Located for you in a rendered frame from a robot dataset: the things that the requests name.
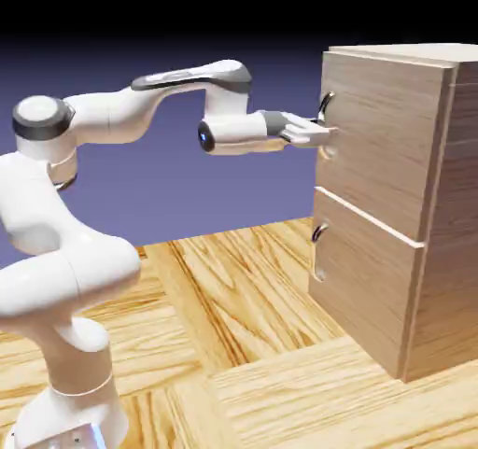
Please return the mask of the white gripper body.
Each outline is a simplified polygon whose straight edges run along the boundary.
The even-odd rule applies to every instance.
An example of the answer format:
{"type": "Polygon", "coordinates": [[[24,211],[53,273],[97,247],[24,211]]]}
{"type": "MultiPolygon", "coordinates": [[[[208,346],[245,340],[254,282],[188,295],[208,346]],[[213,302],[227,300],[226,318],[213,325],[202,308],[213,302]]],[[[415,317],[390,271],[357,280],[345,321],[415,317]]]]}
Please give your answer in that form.
{"type": "Polygon", "coordinates": [[[288,112],[280,112],[285,119],[279,136],[294,147],[321,147],[338,133],[337,127],[327,127],[321,120],[311,120],[288,112]]]}

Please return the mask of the long curved metal handle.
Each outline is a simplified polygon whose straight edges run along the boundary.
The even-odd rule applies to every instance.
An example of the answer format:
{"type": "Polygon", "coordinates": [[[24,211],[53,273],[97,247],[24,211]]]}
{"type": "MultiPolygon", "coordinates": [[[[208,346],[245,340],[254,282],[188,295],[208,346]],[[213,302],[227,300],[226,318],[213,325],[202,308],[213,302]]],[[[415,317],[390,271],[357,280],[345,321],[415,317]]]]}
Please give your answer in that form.
{"type": "Polygon", "coordinates": [[[317,124],[328,132],[318,147],[320,156],[325,160],[331,160],[336,156],[335,140],[339,130],[326,122],[326,110],[334,96],[332,91],[327,92],[321,99],[317,113],[317,124]]]}

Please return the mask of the light wood cabinet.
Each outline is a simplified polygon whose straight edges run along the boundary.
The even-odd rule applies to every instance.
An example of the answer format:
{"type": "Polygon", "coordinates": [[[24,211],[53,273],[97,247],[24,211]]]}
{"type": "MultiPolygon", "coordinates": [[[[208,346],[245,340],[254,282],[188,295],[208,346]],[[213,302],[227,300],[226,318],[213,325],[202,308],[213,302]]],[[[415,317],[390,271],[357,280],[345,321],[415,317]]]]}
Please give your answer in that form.
{"type": "Polygon", "coordinates": [[[327,51],[448,62],[456,67],[437,155],[401,379],[478,358],[478,45],[335,46],[327,51]]]}

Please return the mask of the small light wood cabinet door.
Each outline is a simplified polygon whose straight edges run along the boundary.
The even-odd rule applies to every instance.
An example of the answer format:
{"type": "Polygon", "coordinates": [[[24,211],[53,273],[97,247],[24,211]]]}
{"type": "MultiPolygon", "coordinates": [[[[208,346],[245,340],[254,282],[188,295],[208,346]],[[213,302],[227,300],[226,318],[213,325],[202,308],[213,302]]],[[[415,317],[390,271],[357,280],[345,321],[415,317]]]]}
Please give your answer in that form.
{"type": "Polygon", "coordinates": [[[325,272],[310,276],[317,303],[391,376],[401,377],[411,301],[425,244],[395,231],[333,193],[315,188],[314,226],[325,272]]]}

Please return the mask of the large light wood cabinet door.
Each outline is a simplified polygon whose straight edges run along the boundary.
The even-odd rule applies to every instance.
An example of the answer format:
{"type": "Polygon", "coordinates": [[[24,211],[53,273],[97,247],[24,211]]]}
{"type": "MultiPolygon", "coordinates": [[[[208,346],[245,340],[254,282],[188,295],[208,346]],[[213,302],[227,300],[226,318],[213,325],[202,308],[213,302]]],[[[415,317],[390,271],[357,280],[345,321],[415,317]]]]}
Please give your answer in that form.
{"type": "Polygon", "coordinates": [[[325,52],[321,90],[334,95],[326,122],[337,132],[317,183],[423,240],[455,73],[448,62],[325,52]]]}

